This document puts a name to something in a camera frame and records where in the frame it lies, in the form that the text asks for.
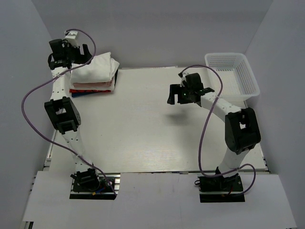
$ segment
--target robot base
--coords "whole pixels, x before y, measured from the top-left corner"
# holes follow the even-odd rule
[[[199,177],[200,203],[245,202],[244,195],[234,194],[244,190],[239,175],[229,183],[223,181],[220,177]]]
[[[112,184],[112,187],[116,189],[115,183],[117,177],[108,177],[109,181]],[[107,182],[104,177],[99,177],[100,179],[100,186],[96,188],[96,190],[88,190],[87,188],[81,187],[75,180],[73,180],[70,199],[115,199],[115,195],[112,192],[110,186],[107,185]],[[105,188],[102,192],[93,195],[93,192]]]

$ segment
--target black bracket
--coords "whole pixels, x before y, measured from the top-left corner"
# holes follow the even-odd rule
[[[107,176],[111,186],[113,189],[115,189],[115,180],[116,177]],[[84,186],[80,186],[79,183],[74,180],[72,183],[71,191],[74,193],[70,193],[70,199],[108,199],[108,200],[114,200],[116,196],[112,192],[111,186],[108,184],[106,179],[104,177],[99,177],[100,184],[99,188],[97,190],[100,190],[103,188],[101,192],[96,192],[96,195],[93,195],[93,188],[87,189]]]
[[[242,192],[244,190],[242,180],[238,174],[231,177],[198,177],[199,196],[201,203],[224,203],[224,202],[244,202],[244,195],[230,194],[232,192]]]
[[[180,84],[170,85],[170,95],[167,100],[168,104],[175,104],[175,95],[177,94],[177,103],[179,104],[196,103],[200,105],[201,96],[209,92],[214,92],[214,90],[209,87],[203,87],[203,83],[201,82],[198,73],[188,74],[185,76],[185,79],[186,80],[182,82],[184,86],[180,86]]]
[[[44,103],[44,108],[53,127],[63,135],[66,131],[77,131],[78,126],[81,124],[80,113],[71,98],[63,97],[56,101],[50,100]],[[60,109],[64,109],[65,112],[60,114]]]
[[[81,54],[79,47],[73,47],[67,40],[55,39],[50,41],[49,44],[53,52],[48,57],[48,64],[51,70],[57,67],[70,69],[72,63],[83,64],[92,57],[87,44],[82,45],[84,54]]]
[[[70,177],[72,177],[80,187],[89,191],[95,191],[99,189],[101,185],[95,169],[93,168],[88,168],[88,170],[84,172],[78,171],[76,172],[76,175],[70,175]]]
[[[225,116],[225,142],[237,155],[247,149],[253,149],[261,141],[255,112],[248,107]]]

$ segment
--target cable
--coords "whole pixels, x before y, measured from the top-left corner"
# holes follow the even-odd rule
[[[48,141],[48,142],[50,142],[50,143],[52,143],[52,144],[54,144],[54,145],[56,145],[56,146],[59,146],[59,147],[61,147],[61,148],[64,148],[64,149],[66,149],[66,150],[69,150],[71,153],[73,153],[74,155],[76,155],[84,164],[90,166],[91,168],[94,168],[94,169],[98,170],[98,171],[105,177],[107,183],[108,183],[109,186],[111,187],[111,189],[112,189],[113,193],[115,194],[115,196],[117,196],[116,192],[114,191],[114,188],[113,188],[112,185],[110,184],[109,179],[107,178],[106,174],[105,174],[101,169],[97,168],[97,167],[94,166],[94,165],[91,165],[91,164],[90,164],[89,162],[87,162],[81,155],[78,155],[78,153],[75,152],[74,150],[72,150],[72,149],[70,149],[70,148],[68,148],[68,147],[66,147],[66,146],[64,146],[64,145],[61,145],[61,144],[59,144],[59,143],[57,143],[57,142],[54,142],[54,141],[52,141],[51,139],[49,139],[49,138],[47,138],[46,136],[44,136],[44,135],[43,135],[43,134],[42,134],[33,124],[32,124],[32,122],[29,120],[29,118],[27,117],[27,115],[26,115],[26,113],[25,113],[25,111],[24,111],[24,103],[25,103],[25,100],[28,98],[28,96],[29,96],[32,92],[34,92],[34,91],[36,91],[37,89],[39,89],[39,88],[41,88],[41,87],[47,85],[48,83],[51,83],[51,82],[53,82],[53,81],[56,81],[59,77],[63,76],[65,73],[71,72],[72,70],[75,70],[75,69],[78,69],[78,68],[81,68],[81,67],[87,65],[87,64],[90,63],[90,61],[94,58],[94,56],[95,56],[95,54],[96,54],[96,45],[95,45],[95,42],[94,42],[93,38],[92,38],[89,34],[87,34],[86,32],[84,32],[83,30],[79,30],[79,29],[69,29],[69,30],[67,30],[66,32],[69,32],[69,31],[79,31],[79,32],[82,32],[83,34],[85,34],[87,37],[90,38],[90,40],[92,41],[93,46],[94,46],[94,52],[93,52],[92,57],[91,57],[86,63],[84,63],[84,64],[82,64],[82,65],[79,65],[79,66],[76,66],[76,67],[74,67],[74,68],[67,69],[67,70],[63,71],[62,73],[58,74],[57,76],[55,76],[53,79],[48,80],[47,82],[45,82],[45,83],[43,83],[43,84],[41,84],[41,85],[39,85],[39,86],[33,88],[33,89],[30,90],[28,93],[26,93],[26,95],[24,96],[24,98],[22,99],[22,102],[21,102],[21,111],[22,111],[22,115],[23,115],[24,119],[27,121],[27,123],[30,125],[30,127],[31,127],[40,137],[42,137],[44,140],[46,140],[46,141]]]
[[[102,192],[104,189],[105,189],[105,188],[103,187],[103,188],[101,188],[101,189],[99,189],[99,190],[93,192],[92,195],[94,196],[94,195],[96,195],[96,194]]]
[[[256,170],[255,170],[255,168],[254,168],[253,165],[251,165],[251,164],[244,164],[244,165],[240,166],[239,168],[234,168],[234,169],[232,169],[232,170],[230,170],[230,171],[227,171],[227,172],[224,172],[224,173],[220,173],[220,174],[215,174],[215,175],[208,175],[208,174],[204,173],[203,170],[202,170],[202,166],[201,166],[201,149],[202,149],[203,137],[204,137],[204,134],[205,134],[205,131],[206,131],[208,122],[209,122],[209,120],[210,120],[210,117],[211,117],[211,115],[212,115],[212,113],[213,113],[213,109],[214,109],[214,107],[215,107],[215,105],[216,105],[216,103],[217,103],[217,101],[218,101],[218,99],[219,99],[220,94],[221,94],[222,91],[223,91],[224,84],[223,84],[223,81],[221,80],[219,74],[218,74],[213,68],[211,68],[211,67],[209,67],[209,66],[205,66],[205,65],[200,65],[200,64],[188,66],[188,67],[184,68],[178,75],[181,77],[181,75],[183,74],[183,72],[184,72],[185,70],[191,68],[191,67],[203,67],[203,68],[210,69],[213,73],[215,73],[215,75],[218,77],[219,82],[220,82],[220,90],[219,90],[219,93],[217,94],[217,96],[216,96],[216,98],[215,98],[215,100],[214,100],[214,102],[213,102],[213,104],[212,104],[212,107],[211,107],[211,109],[210,109],[210,111],[209,111],[209,114],[208,114],[208,116],[207,116],[207,118],[206,118],[206,121],[205,121],[205,123],[204,123],[203,130],[202,130],[202,133],[201,133],[201,137],[200,137],[199,148],[198,148],[198,165],[199,165],[199,170],[200,170],[201,174],[204,175],[205,177],[213,178],[213,177],[220,177],[220,176],[223,176],[223,175],[227,175],[227,174],[232,173],[232,172],[235,172],[235,171],[239,171],[240,169],[242,169],[242,168],[245,167],[245,166],[250,166],[250,167],[252,167],[253,172],[254,172],[254,176],[253,176],[253,180],[252,180],[251,185],[249,186],[249,188],[248,188],[246,191],[243,191],[243,192],[241,192],[241,193],[238,193],[238,194],[236,194],[235,196],[242,195],[242,194],[246,193],[247,191],[249,191],[250,188],[253,186],[253,184],[254,184],[254,182],[255,182]]]
[[[95,189],[88,189],[91,192],[94,192],[95,190],[97,190],[99,187],[101,187],[101,181],[99,179],[99,185],[95,188]]]
[[[230,191],[229,191],[229,193],[228,194],[226,194],[225,196],[228,196],[228,195],[230,195],[231,193],[232,193],[232,191],[233,191],[233,186],[230,188]]]

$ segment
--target white panel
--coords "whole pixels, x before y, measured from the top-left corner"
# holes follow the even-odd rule
[[[202,63],[210,52],[244,53],[272,0],[33,2],[53,39],[84,29],[97,53],[112,52],[121,67],[160,67]]]
[[[268,166],[281,178],[298,227],[305,228],[305,2],[275,0],[246,56],[261,89],[249,105]]]
[[[119,70],[114,93],[73,99],[85,150],[96,166],[107,173],[199,170],[199,139],[209,111],[196,104],[166,103],[170,84],[180,83],[181,70]],[[198,72],[204,86],[210,86],[206,70],[187,72]],[[61,135],[55,141],[65,144]],[[203,140],[203,169],[215,170],[226,149],[224,123],[212,115]],[[73,164],[67,150],[55,146],[52,153],[50,171]],[[244,163],[265,169],[259,145]]]
[[[244,203],[200,203],[196,178],[196,174],[122,174],[115,200],[70,200],[69,177],[39,172],[24,220],[34,221],[34,228],[35,223],[44,223],[48,225],[44,228],[61,229],[295,227],[277,175],[258,175]],[[252,178],[242,175],[244,186]]]

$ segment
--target folded white towel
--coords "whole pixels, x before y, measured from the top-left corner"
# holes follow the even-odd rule
[[[70,82],[103,83],[110,82],[120,63],[111,58],[111,52],[95,56],[91,63],[72,71]]]

